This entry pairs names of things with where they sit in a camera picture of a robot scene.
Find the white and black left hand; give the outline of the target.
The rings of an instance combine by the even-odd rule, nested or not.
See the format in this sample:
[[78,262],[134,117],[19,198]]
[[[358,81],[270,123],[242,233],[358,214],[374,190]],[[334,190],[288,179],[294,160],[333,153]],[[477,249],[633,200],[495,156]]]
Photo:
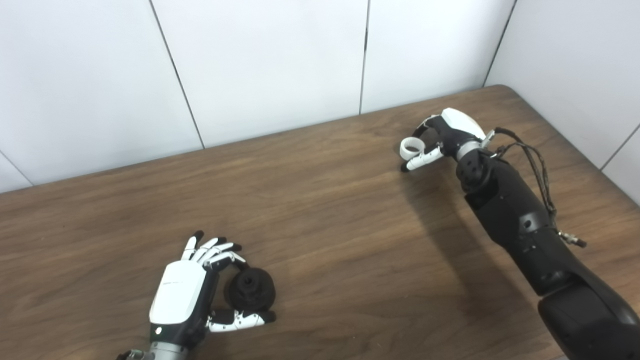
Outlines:
[[249,330],[276,321],[276,289],[265,269],[249,265],[226,237],[202,243],[196,231],[178,260],[165,266],[149,312],[154,353],[184,356],[206,335]]

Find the white and black right hand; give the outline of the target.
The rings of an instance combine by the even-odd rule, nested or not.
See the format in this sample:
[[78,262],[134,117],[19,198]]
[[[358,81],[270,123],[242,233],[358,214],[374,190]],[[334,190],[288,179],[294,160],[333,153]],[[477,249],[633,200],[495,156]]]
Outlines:
[[[437,135],[430,145],[421,139],[428,130],[434,130]],[[478,150],[485,139],[485,132],[473,118],[457,109],[446,108],[441,114],[421,121],[411,136],[400,142],[398,152],[404,160],[400,171],[409,173],[445,157],[458,161],[469,151]]]

